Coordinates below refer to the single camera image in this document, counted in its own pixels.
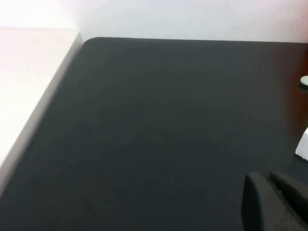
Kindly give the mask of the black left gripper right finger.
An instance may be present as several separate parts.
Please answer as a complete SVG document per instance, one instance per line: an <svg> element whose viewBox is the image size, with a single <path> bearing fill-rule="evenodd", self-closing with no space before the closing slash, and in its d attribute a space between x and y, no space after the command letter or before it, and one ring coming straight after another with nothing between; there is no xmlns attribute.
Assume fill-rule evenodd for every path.
<svg viewBox="0 0 308 231"><path fill-rule="evenodd" d="M282 172L271 172L269 230L308 229L308 186Z"/></svg>

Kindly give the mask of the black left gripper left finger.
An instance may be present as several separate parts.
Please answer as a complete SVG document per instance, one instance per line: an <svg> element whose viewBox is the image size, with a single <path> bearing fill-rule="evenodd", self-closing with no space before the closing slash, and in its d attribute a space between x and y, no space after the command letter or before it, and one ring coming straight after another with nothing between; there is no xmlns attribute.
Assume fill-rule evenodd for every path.
<svg viewBox="0 0 308 231"><path fill-rule="evenodd" d="M245 231L291 231L293 216L273 185L262 175L246 175L242 197L242 222Z"/></svg>

